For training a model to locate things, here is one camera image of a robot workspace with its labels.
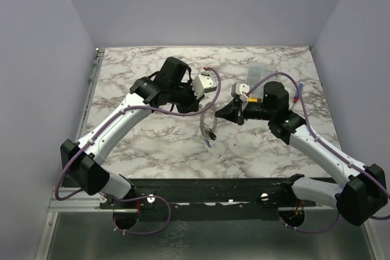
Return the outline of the perforated metal ring disc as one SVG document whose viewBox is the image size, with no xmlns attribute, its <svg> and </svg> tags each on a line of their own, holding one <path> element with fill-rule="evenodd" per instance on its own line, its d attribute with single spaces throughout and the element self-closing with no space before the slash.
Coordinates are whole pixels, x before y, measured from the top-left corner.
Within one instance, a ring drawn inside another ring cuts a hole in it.
<svg viewBox="0 0 390 260">
<path fill-rule="evenodd" d="M 216 107 L 213 105 L 207 111 L 203 112 L 200 116 L 200 132 L 204 139 L 208 141 L 212 141 L 208 139 L 206 134 L 206 130 L 211 129 L 216 134 L 216 128 L 218 124 L 218 120 L 215 117 Z"/>
</svg>

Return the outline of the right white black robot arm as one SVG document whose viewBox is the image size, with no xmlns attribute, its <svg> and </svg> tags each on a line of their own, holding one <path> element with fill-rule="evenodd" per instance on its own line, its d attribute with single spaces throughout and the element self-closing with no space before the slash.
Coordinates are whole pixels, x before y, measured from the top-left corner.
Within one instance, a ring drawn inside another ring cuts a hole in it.
<svg viewBox="0 0 390 260">
<path fill-rule="evenodd" d="M 256 102 L 247 98 L 248 89 L 245 84 L 234 84 L 233 99 L 215 116 L 238 125 L 249 119 L 267 121 L 276 138 L 311 158 L 334 180 L 327 183 L 293 175 L 280 190 L 280 199 L 285 205 L 293 206 L 300 200 L 320 203 L 336 209 L 355 226 L 387 205 L 383 169 L 354 160 L 310 129 L 303 117 L 289 109 L 289 93 L 282 83 L 266 83 L 263 99 Z"/>
</svg>

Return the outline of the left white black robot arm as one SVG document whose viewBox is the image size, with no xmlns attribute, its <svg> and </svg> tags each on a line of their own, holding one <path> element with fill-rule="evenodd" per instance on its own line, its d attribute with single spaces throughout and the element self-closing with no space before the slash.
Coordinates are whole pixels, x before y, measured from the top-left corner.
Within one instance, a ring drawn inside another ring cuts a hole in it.
<svg viewBox="0 0 390 260">
<path fill-rule="evenodd" d="M 137 79 L 115 111 L 95 129 L 76 142 L 67 139 L 62 143 L 61 176 L 69 177 L 88 195 L 103 193 L 112 196 L 118 206 L 130 207 L 135 199 L 133 185 L 105 169 L 103 163 L 134 126 L 152 113 L 164 113 L 162 106 L 176 107 L 176 116 L 198 114 L 200 101 L 218 85 L 208 71 L 183 81 L 185 74 L 191 74 L 190 66 L 169 57 L 160 70 Z"/>
</svg>

